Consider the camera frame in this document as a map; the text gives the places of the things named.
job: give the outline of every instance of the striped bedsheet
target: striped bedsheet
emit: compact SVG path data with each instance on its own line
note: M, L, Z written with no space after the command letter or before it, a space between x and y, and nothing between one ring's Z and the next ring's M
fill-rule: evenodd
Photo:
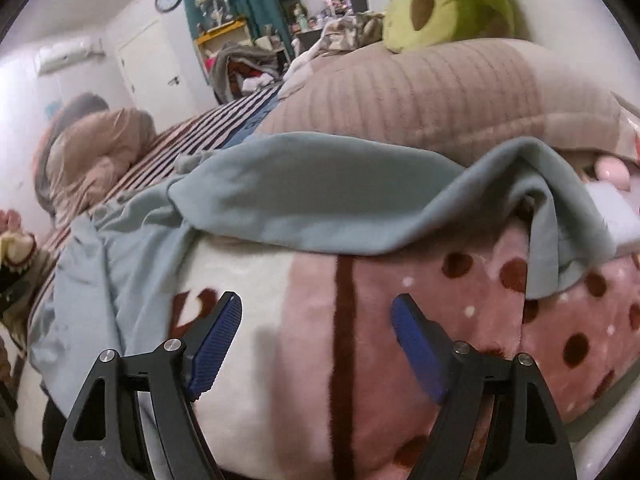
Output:
M278 90L278 87L272 87L254 92L248 97L215 108L159 134L146 156L130 168L102 202L126 191L151 186L171 176L174 173L174 160L178 155L193 155L222 147L231 133ZM60 228L42 245L52 258L45 271L44 281L34 294L28 325L31 325L33 315L52 292L55 266L69 234L69 226Z

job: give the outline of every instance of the pink fabric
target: pink fabric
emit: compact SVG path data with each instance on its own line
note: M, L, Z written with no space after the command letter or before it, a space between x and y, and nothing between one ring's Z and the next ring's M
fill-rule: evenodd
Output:
M283 87L288 97L256 135L358 137L463 166L521 136L638 160L635 130L611 92L527 41L457 41L395 55L375 43L310 65L311 76Z
M527 245L524 225L513 221L497 240L435 237L376 258L297 254L272 402L286 478L328 478L329 466L337 479L406 478L438 407L390 324L402 292L454 340L507 359L532 354L565 422L593 405L640 351L640 271L620 258L566 293L525 301ZM471 463L489 405L483 413ZM328 452L318 446L327 440Z
M56 222L64 225L99 203L151 145L146 112L123 108L88 115L54 143L47 163Z

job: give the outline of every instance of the stuffed animal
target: stuffed animal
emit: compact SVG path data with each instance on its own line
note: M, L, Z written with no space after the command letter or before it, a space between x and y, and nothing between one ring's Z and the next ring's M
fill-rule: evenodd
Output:
M29 268L35 249L34 236L22 230L20 213L0 210L0 294L5 294Z
M384 25L384 45L392 52L514 35L510 0L391 0Z

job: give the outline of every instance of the light blue blanket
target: light blue blanket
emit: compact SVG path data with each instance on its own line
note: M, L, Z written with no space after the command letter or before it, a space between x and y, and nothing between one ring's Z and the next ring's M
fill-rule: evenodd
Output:
M177 271L198 230L301 251L381 254L443 226L498 227L535 206L527 297L613 257L574 171L542 142L505 142L468 170L423 150L325 134L265 137L72 224L30 355L68 415L97 355L151 351L168 333Z

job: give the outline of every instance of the air conditioner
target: air conditioner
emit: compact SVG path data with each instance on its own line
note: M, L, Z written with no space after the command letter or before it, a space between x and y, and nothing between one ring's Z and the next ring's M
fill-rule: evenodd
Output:
M38 75L54 72L94 54L104 56L104 51L100 42L96 45L89 37L44 46L36 54L36 72Z

